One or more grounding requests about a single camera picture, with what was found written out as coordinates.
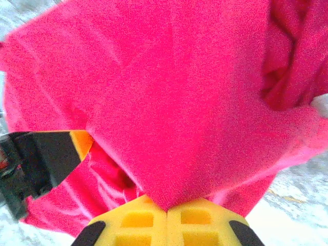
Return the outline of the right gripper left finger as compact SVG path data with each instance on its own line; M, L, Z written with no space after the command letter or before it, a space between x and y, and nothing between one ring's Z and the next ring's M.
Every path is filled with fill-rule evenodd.
M94 217L72 245L166 245L167 214L141 196Z

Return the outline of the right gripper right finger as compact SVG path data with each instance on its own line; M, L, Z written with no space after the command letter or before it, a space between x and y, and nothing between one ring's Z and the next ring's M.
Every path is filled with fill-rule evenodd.
M249 245L264 243L241 215L200 198L167 212L167 245Z

